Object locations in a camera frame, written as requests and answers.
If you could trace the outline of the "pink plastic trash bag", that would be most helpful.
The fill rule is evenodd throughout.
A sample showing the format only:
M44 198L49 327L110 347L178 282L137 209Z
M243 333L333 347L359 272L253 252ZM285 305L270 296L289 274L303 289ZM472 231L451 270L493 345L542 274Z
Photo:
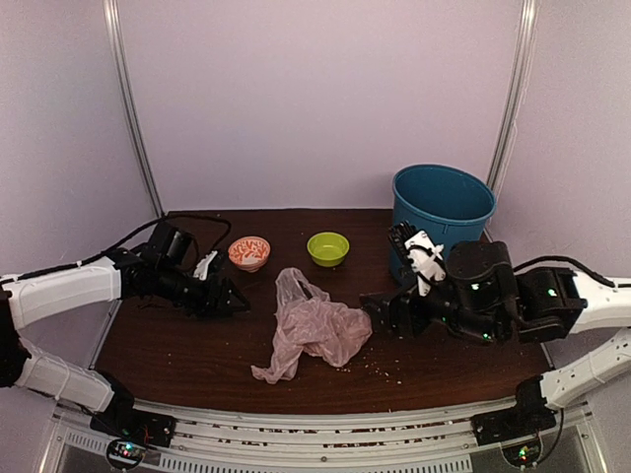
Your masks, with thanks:
M267 368L250 368L257 380L275 384L293 379L304 354L342 368L373 334L371 318L363 310L334 302L295 267L281 270L275 287L273 352Z

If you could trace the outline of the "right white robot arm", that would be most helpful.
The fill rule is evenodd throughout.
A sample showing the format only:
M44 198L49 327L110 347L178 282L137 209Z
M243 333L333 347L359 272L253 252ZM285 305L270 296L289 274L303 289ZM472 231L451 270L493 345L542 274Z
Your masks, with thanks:
M511 408L478 415L512 434L540 421L553 423L571 401L630 368L630 282L607 279L564 256L541 256L514 266L500 244L467 244L445 262L409 262L414 281L398 292L364 295L362 308L377 330L414 336L433 323L483 346L512 337L522 343L564 339L615 327L608 343L565 368L533 376L517 387Z

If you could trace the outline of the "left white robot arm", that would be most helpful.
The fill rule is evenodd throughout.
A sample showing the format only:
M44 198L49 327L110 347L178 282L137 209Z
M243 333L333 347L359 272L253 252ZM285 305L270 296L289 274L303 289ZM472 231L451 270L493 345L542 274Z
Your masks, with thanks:
M114 250L78 262L1 282L1 384L24 387L102 414L122 438L135 436L142 418L134 398L114 379L83 369L35 346L21 330L79 307L132 297L158 297L195 318L228 317L249 303L233 281L220 274L223 258L213 250L190 273L166 258Z

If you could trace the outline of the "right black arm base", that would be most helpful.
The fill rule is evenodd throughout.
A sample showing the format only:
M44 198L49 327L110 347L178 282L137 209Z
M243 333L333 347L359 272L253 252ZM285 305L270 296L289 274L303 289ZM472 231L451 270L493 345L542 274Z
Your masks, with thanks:
M560 430L548 451L543 452L540 433L554 428L557 423L556 413L546 406L547 398L540 385L542 380L543 376L538 375L522 381L517 387L514 406L477 414L470 419L479 446L534 436L534 440L523 445L502 448L505 460L521 470L536 468L543 463L556 448L563 431L564 411L561 411Z

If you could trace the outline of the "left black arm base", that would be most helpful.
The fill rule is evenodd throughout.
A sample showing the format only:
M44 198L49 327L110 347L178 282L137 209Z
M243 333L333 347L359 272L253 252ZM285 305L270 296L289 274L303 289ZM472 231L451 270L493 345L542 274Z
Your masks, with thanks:
M92 430L112 437L105 448L105 460L118 471L134 469L151 450L169 447L175 433L176 419L169 415L135 408L121 413L111 409L82 411L91 418Z

